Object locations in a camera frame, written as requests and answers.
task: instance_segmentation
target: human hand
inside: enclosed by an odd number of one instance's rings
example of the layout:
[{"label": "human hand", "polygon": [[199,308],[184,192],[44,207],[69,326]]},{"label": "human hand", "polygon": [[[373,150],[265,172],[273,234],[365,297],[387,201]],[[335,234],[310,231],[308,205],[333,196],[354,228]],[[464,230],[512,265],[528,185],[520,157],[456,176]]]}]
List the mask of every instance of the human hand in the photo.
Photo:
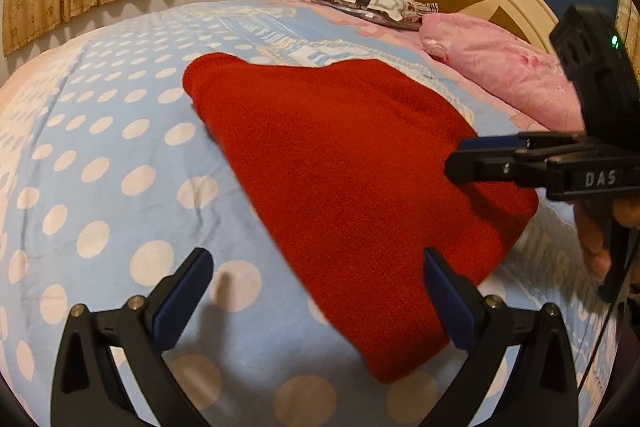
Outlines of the human hand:
[{"label": "human hand", "polygon": [[[582,245],[584,265],[594,279],[603,280],[611,268],[611,256],[609,250],[604,247],[602,229],[579,202],[574,204],[574,216],[578,238]],[[640,228],[640,196],[615,200],[613,217],[623,227]],[[640,283],[640,266],[637,262],[632,268],[631,280],[634,283]]]}]

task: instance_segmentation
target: bed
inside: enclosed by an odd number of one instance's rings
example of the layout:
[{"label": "bed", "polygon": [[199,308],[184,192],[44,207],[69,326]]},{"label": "bed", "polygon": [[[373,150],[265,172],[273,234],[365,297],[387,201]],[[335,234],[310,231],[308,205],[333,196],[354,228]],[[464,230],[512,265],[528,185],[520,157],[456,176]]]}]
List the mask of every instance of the bed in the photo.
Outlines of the bed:
[{"label": "bed", "polygon": [[[552,52],[557,19],[543,0],[428,1]],[[214,256],[214,280],[166,361],[212,425],[418,425],[464,354],[449,346],[391,385],[369,375],[290,272],[182,90],[187,65],[212,52],[313,68],[378,58],[436,90],[481,136],[540,128],[433,60],[415,34],[300,0],[181,6],[74,39],[0,90],[0,375],[48,427],[69,308],[119,307],[200,246]],[[568,206],[542,199],[480,290],[514,307],[556,302],[582,378],[607,308],[582,267]],[[600,404],[617,345],[610,321],[580,395],[581,425]],[[114,357],[136,410],[154,423],[123,353]],[[492,413],[514,357],[509,350],[476,423]]]}]

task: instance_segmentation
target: screw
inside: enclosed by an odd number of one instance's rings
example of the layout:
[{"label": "screw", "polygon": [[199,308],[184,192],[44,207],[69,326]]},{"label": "screw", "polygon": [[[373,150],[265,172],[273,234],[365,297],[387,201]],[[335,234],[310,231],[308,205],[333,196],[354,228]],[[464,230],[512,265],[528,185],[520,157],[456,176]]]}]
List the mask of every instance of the screw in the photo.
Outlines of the screw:
[{"label": "screw", "polygon": [[127,301],[127,306],[130,310],[137,310],[142,308],[146,303],[146,299],[142,295],[135,295]]},{"label": "screw", "polygon": [[84,313],[84,304],[76,304],[73,308],[71,308],[71,315],[73,317],[79,317]]},{"label": "screw", "polygon": [[549,303],[545,304],[545,312],[548,315],[551,315],[552,317],[555,317],[556,315],[560,314],[560,308],[558,308],[558,306],[556,306],[552,302],[549,302]]},{"label": "screw", "polygon": [[504,304],[504,302],[502,302],[502,299],[500,299],[497,295],[487,295],[484,298],[484,302],[487,306],[489,306],[489,308],[494,310]]}]

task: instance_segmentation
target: mattress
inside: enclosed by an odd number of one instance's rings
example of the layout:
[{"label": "mattress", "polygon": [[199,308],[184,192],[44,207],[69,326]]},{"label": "mattress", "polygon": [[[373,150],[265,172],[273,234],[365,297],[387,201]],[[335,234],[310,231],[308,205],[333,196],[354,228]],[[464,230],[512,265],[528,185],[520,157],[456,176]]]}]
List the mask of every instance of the mattress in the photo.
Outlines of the mattress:
[{"label": "mattress", "polygon": [[[391,385],[371,377],[290,271],[182,90],[187,65],[212,52],[308,67],[378,58],[442,95],[481,136],[540,128],[431,60],[412,36],[305,2],[193,4],[71,41],[32,66],[0,115],[0,373],[49,427],[69,308],[120,307],[204,247],[214,279],[164,357],[212,425],[418,425],[465,353],[449,346]],[[480,289],[512,307],[556,302],[582,377],[606,309],[568,206],[542,198]],[[616,347],[611,321],[580,395],[582,425]],[[510,348],[475,423],[492,413],[515,355]],[[114,357],[136,410],[155,423],[122,350]]]}]

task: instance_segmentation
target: folded red fabric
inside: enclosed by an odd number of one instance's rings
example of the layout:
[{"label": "folded red fabric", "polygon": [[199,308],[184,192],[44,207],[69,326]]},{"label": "folded red fabric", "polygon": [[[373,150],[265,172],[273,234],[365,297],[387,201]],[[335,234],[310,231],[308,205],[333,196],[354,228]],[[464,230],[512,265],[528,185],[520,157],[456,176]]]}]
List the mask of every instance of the folded red fabric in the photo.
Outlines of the folded red fabric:
[{"label": "folded red fabric", "polygon": [[536,211],[533,190],[451,184],[444,162],[475,132],[378,60],[300,68],[211,54],[184,89],[293,272],[381,382],[447,343],[424,248],[478,284]]}]

